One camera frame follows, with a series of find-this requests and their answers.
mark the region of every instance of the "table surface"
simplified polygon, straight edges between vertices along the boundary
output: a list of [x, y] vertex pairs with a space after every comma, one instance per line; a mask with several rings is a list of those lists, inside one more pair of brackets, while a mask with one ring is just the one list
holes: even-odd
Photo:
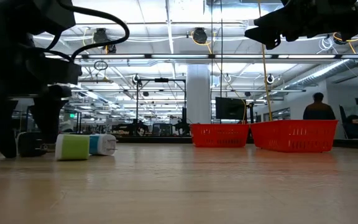
[[0, 223], [358, 223], [358, 149], [118, 147], [88, 161], [0, 156]]

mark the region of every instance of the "blue and white cylinder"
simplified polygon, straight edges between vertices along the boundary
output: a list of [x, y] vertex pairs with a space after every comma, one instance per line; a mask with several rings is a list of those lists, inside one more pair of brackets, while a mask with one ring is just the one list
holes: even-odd
[[91, 155], [112, 156], [117, 148], [117, 139], [111, 134], [95, 134], [89, 137]]

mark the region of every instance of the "column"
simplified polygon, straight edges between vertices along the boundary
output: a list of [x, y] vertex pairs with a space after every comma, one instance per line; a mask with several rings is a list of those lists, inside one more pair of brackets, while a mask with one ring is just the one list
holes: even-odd
[[211, 78], [208, 65], [188, 65], [186, 77], [187, 122], [211, 123]]

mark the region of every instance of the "red basket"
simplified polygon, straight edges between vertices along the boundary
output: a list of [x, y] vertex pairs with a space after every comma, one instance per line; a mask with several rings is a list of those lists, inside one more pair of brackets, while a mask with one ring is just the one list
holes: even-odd
[[196, 147], [245, 147], [248, 124], [192, 124], [191, 137]]
[[328, 152], [338, 121], [282, 120], [251, 124], [257, 147], [278, 152]]

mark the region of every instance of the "computer monitor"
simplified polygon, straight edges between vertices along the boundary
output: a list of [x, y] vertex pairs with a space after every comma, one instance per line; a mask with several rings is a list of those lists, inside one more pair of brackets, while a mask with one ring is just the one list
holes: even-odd
[[247, 120], [246, 106], [240, 99], [216, 97], [216, 119]]

